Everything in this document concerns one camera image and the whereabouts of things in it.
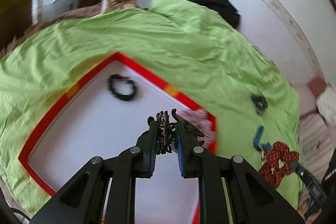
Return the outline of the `black claw hair clip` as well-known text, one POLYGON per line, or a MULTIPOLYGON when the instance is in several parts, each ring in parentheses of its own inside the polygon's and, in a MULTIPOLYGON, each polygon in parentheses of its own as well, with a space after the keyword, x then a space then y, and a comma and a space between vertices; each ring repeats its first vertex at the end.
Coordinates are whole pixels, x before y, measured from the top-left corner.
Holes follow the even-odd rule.
POLYGON ((156 118, 158 122, 156 154, 177 153, 176 123, 170 122, 168 111, 160 111, 156 118))

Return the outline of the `pink checkered scrunchie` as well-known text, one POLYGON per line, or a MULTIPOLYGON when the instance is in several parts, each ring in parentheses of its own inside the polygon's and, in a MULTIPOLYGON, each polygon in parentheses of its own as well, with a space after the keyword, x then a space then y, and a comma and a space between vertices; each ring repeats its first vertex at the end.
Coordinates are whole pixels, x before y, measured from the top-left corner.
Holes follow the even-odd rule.
POLYGON ((204 141, 203 147, 210 148, 215 143, 216 133, 212 129, 214 123, 208 118, 208 112, 204 109, 198 110, 181 110, 178 115, 184 120, 195 126, 203 136, 198 136, 198 141, 204 141))

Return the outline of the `red dotted scrunchie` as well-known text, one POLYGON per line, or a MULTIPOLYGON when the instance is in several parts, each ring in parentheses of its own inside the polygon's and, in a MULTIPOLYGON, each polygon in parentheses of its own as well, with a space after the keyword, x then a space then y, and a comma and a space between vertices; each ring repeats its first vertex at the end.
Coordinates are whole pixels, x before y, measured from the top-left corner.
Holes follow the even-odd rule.
POLYGON ((299 160, 299 153, 291 151, 285 143, 277 141, 272 150, 264 150, 264 163, 258 173, 275 189, 282 179, 293 171, 290 167, 292 161, 299 160))

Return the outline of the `blue strap wristwatch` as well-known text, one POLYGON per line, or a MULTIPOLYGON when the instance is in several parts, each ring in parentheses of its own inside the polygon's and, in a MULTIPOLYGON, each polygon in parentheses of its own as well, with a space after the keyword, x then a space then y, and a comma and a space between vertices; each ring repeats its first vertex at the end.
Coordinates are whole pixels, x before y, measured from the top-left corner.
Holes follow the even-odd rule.
POLYGON ((264 127, 263 126, 259 126, 256 134, 253 138, 252 144, 255 148, 256 151, 261 152, 261 151, 272 151, 273 146, 268 142, 268 143, 261 143, 261 137, 263 135, 264 132, 264 127))

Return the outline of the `pink striped mattress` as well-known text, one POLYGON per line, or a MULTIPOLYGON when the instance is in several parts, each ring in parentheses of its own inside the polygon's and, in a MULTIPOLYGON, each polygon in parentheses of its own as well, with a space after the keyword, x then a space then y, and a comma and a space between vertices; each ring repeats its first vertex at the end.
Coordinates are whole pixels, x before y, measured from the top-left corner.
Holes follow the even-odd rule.
POLYGON ((321 77, 295 87, 299 93, 298 145, 301 164, 319 181, 323 179, 335 150, 335 127, 329 127, 318 112, 317 98, 328 84, 321 77))

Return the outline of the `red white cardboard tray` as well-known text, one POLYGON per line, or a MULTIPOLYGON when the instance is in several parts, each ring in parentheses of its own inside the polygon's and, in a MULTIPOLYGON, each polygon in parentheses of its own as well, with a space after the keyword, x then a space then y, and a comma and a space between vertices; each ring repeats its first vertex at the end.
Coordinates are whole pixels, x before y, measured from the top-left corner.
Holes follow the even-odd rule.
MULTIPOLYGON (((44 115, 18 157, 53 196, 94 156, 115 157, 135 145, 160 111, 202 109, 122 53, 95 66, 44 115)), ((136 223, 197 223, 198 181, 181 177, 176 153, 159 155, 151 179, 138 179, 136 223)))

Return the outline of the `dark grey scrunchie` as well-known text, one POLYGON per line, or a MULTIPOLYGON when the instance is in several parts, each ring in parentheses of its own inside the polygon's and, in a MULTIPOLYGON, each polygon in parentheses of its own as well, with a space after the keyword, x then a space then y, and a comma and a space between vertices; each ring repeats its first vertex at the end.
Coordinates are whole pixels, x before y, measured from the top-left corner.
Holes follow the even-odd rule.
POLYGON ((268 102, 262 94, 252 94, 251 101, 255 106, 257 115, 263 115, 268 108, 268 102))

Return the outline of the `white floral pillow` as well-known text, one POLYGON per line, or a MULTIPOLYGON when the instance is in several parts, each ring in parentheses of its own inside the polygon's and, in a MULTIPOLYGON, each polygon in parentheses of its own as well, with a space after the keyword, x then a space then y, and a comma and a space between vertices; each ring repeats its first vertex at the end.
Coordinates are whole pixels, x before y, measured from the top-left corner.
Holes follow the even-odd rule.
POLYGON ((324 92, 317 98, 318 112, 324 118, 329 127, 336 125, 336 94, 335 88, 327 86, 324 92))

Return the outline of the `green bed sheet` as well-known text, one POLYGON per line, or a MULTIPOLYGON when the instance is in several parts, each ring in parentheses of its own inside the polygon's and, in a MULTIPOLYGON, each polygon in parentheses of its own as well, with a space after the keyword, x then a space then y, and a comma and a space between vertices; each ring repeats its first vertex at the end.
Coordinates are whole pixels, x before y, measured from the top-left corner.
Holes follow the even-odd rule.
POLYGON ((48 200, 18 155, 30 133, 77 80, 115 52, 135 60, 217 118, 217 154, 240 154, 254 168, 258 126, 263 141, 299 151, 299 94, 280 70, 215 12, 184 0, 152 0, 54 24, 1 57, 1 178, 34 215, 48 200), (257 115, 252 94, 268 102, 257 115))

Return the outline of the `brown quilted blanket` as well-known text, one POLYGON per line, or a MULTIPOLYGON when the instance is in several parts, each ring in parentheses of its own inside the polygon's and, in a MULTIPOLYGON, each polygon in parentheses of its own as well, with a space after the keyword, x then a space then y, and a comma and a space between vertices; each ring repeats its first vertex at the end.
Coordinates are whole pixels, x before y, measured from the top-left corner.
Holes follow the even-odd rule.
POLYGON ((78 9, 73 9, 71 11, 67 11, 55 19, 39 22, 37 24, 33 24, 29 26, 27 30, 25 30, 24 34, 17 38, 16 36, 13 38, 12 42, 9 43, 8 46, 1 48, 1 57, 4 57, 15 50, 18 46, 23 44, 28 38, 33 36, 45 28, 52 26, 54 24, 60 23, 64 20, 72 20, 72 19, 85 19, 90 18, 92 16, 100 14, 101 3, 98 3, 93 6, 86 6, 78 9))

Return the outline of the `tiger print cloth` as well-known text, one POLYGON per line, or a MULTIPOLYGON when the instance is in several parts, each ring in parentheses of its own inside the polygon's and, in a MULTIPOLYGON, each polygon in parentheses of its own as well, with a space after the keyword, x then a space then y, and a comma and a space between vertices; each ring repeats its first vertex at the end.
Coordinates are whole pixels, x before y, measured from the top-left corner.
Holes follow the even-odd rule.
POLYGON ((136 0, 101 0, 100 14, 138 7, 136 0))

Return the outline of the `black garment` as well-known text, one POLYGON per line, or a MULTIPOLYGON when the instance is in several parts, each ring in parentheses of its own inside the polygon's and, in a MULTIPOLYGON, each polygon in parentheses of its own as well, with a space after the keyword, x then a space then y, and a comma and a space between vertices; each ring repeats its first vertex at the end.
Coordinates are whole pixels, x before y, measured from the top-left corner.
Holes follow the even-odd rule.
POLYGON ((186 0, 216 11, 231 27, 238 28, 240 14, 228 0, 186 0))

